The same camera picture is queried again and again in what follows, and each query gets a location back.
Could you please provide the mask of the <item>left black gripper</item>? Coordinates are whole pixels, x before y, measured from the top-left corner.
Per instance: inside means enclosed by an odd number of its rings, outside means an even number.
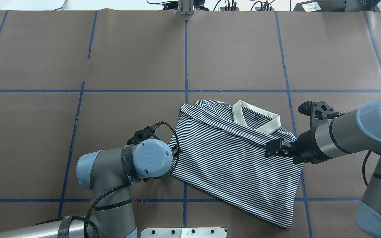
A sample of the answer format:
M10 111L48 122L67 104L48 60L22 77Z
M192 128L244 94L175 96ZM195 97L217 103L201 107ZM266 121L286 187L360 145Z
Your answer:
M182 153L182 149L180 145L176 144L175 146L172 147L171 154L173 156L173 160L172 160L172 165L169 172L174 172L178 164L181 153Z

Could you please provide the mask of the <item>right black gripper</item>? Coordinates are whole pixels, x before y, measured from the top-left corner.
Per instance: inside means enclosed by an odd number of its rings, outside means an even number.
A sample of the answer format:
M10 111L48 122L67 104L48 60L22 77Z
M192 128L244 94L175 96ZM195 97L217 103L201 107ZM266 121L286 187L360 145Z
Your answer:
M319 164L326 161L326 155L320 151L313 131L306 131L299 135L295 142L286 142L278 138L266 143L265 157L272 156L292 157L293 164Z

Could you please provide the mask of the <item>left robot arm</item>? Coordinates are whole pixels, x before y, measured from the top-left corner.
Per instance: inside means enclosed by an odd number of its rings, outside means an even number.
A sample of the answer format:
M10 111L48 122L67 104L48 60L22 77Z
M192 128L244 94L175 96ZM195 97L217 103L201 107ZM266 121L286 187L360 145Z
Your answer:
M76 165L79 185L93 193L85 216L65 216L20 229L0 238L136 238L131 186L162 179L175 169L182 150L159 139L83 155Z

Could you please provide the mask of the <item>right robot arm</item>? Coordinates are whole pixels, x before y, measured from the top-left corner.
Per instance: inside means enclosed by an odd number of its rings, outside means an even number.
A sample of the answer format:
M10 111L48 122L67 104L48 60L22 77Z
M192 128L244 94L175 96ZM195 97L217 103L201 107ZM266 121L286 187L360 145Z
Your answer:
M306 101L298 111L310 117L310 129L293 142L279 138L266 143L265 157L319 164L366 151L362 164L366 190L354 221L366 234L381 238L381 99L348 113L338 112L324 101Z

